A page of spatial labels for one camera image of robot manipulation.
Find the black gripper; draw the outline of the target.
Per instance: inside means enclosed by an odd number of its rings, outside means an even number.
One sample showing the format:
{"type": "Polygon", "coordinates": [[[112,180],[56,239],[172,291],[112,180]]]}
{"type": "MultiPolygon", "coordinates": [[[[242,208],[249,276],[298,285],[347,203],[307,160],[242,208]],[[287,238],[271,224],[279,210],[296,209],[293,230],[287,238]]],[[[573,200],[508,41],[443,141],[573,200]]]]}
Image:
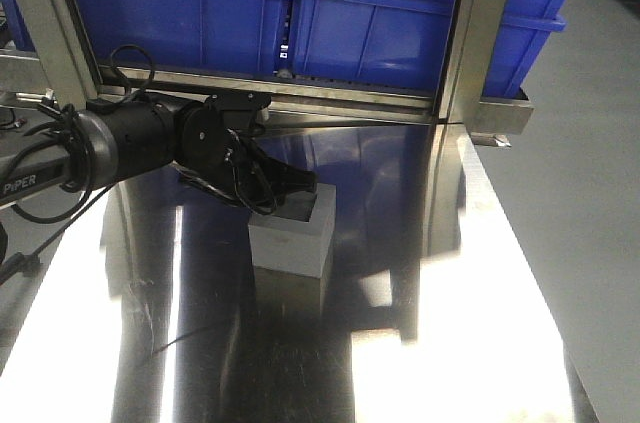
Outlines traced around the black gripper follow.
{"type": "Polygon", "coordinates": [[[225,203],[269,203],[271,196],[314,194],[317,176],[263,154],[253,141],[271,95],[217,91],[175,114],[175,168],[184,182],[225,203]]]}

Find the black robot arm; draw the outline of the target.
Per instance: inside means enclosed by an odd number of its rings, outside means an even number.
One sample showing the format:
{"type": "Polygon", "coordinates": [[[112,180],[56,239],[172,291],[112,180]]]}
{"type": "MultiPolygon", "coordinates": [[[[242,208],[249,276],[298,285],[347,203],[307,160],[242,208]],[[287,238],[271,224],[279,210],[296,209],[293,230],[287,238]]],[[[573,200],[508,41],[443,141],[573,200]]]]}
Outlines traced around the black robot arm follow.
{"type": "Polygon", "coordinates": [[[1,204],[53,186],[97,190],[174,166],[187,184],[233,206],[271,214],[286,197],[314,193],[317,177],[267,155],[255,142],[268,93],[221,89],[204,101],[138,90],[82,111],[43,102],[49,121],[1,146],[1,204]]]}

